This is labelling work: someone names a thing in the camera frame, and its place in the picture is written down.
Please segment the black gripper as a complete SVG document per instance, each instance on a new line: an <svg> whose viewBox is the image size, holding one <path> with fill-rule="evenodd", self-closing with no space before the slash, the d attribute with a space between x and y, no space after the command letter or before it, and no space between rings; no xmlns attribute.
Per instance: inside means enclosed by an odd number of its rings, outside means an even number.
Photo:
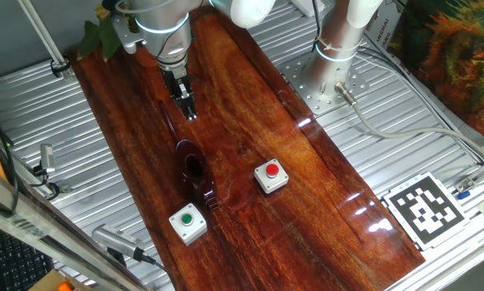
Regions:
<svg viewBox="0 0 484 291"><path fill-rule="evenodd" d="M162 72L165 87L169 91L170 97L177 106L183 105L184 115L188 121L195 120L197 113L187 67L178 66L172 70L163 70Z"/></svg>

